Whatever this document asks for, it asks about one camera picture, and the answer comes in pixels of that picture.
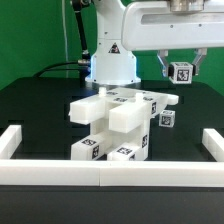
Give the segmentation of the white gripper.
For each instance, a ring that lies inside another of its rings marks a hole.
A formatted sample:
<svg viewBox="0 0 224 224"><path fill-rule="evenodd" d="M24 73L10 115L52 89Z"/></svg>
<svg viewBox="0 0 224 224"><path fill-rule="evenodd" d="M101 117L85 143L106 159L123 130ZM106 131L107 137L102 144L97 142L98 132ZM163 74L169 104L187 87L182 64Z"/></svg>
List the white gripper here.
<svg viewBox="0 0 224 224"><path fill-rule="evenodd" d="M167 50L196 48L192 64L197 76L206 48L224 47L224 0L207 0L198 12L172 12L168 1L133 2L124 12L121 42L131 51L159 50L164 77L174 72Z"/></svg>

